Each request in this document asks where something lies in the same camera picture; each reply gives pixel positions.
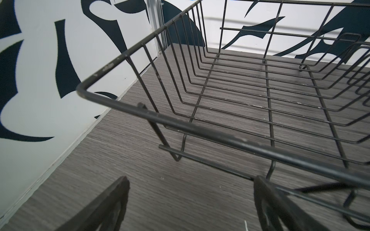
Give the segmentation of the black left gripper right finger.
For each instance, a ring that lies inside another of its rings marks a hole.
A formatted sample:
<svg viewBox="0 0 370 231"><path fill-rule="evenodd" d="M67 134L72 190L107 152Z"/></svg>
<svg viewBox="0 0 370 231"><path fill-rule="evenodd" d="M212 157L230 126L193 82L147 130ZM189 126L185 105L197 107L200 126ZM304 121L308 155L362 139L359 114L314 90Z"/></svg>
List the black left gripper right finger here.
<svg viewBox="0 0 370 231"><path fill-rule="evenodd" d="M327 231L324 225L299 208L264 177L253 181L254 203L263 231Z"/></svg>

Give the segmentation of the black wire dish rack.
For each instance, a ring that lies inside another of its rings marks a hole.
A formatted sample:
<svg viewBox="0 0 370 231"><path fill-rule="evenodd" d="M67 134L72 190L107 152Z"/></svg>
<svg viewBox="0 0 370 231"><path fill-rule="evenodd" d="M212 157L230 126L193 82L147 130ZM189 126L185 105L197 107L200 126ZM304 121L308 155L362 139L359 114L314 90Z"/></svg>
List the black wire dish rack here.
<svg viewBox="0 0 370 231"><path fill-rule="evenodd" d="M209 1L184 10L165 3L164 24L81 82L88 101L148 121L159 148L339 212L358 230L370 217L351 209L370 176L370 3L240 1L247 25L209 26ZM154 71L168 109L90 92L136 52L160 49Z"/></svg>

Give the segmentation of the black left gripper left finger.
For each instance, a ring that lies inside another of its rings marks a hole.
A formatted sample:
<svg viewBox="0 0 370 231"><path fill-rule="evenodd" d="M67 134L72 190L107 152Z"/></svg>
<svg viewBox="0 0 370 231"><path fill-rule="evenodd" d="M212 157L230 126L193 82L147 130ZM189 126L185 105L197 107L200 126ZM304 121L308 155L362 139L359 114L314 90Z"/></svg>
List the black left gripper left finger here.
<svg viewBox="0 0 370 231"><path fill-rule="evenodd" d="M118 231L124 221L130 182L119 177L58 231Z"/></svg>

